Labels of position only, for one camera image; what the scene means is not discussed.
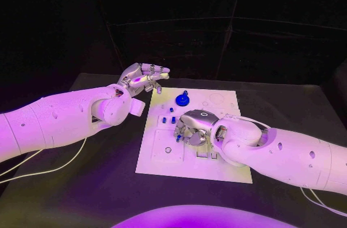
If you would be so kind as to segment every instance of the robotic arm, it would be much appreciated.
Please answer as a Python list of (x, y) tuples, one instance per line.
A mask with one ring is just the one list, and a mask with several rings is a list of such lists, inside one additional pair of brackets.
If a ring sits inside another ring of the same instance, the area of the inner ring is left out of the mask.
[(128, 114), (142, 115), (145, 103), (135, 99), (142, 90), (162, 92), (157, 80), (170, 69), (135, 63), (117, 84), (41, 98), (21, 109), (0, 114), (0, 162), (39, 149), (76, 143), (119, 125)]
[[(251, 166), (261, 174), (298, 187), (347, 195), (347, 148), (308, 135), (271, 128), (233, 115), (219, 119), (206, 110), (180, 118), (174, 136), (193, 146), (209, 140), (214, 152), (235, 166)], [(193, 133), (184, 137), (185, 129)]]

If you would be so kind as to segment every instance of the table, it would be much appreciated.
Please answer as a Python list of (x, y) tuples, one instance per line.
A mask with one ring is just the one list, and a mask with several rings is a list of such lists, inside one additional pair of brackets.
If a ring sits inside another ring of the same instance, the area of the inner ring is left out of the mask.
[[(71, 90), (107, 86), (119, 76), (81, 73)], [(347, 131), (320, 86), (191, 79), (162, 80), (165, 87), (236, 90), (242, 115), (271, 127), (347, 146)], [(204, 204), (237, 208), (300, 227), (340, 227), (346, 218), (314, 205), (298, 187), (252, 170), (253, 184), (136, 174), (151, 93), (142, 117), (90, 137), (81, 154), (60, 171), (10, 182), (0, 198), (0, 227), (112, 227), (155, 208)], [(16, 175), (60, 167), (83, 142), (45, 150)], [(347, 197), (317, 192), (327, 205), (347, 211)]]

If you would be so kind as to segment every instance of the white platform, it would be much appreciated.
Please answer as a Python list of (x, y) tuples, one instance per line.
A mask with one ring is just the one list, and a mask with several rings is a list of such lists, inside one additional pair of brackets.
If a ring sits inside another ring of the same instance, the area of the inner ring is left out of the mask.
[[(188, 91), (190, 104), (181, 107), (175, 98), (184, 90)], [(219, 118), (227, 113), (240, 115), (236, 92), (162, 88), (161, 95), (152, 93), (136, 173), (252, 183), (251, 168), (230, 165), (213, 152), (211, 145), (194, 147), (177, 143), (172, 117), (178, 122), (181, 115), (194, 109), (213, 112)]]

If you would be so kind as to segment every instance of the circular hole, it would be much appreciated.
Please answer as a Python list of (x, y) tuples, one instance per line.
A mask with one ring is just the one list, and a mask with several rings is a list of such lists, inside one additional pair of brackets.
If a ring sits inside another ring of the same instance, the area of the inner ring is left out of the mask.
[(316, 156), (317, 156), (317, 154), (311, 151), (311, 152), (310, 152), (310, 156), (311, 156), (311, 158), (314, 159)]

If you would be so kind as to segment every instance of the small blue part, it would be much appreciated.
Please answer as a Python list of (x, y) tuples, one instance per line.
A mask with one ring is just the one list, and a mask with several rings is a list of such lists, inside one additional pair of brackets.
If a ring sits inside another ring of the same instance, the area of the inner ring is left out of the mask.
[(178, 106), (187, 106), (190, 104), (188, 91), (185, 90), (175, 98), (175, 103)]

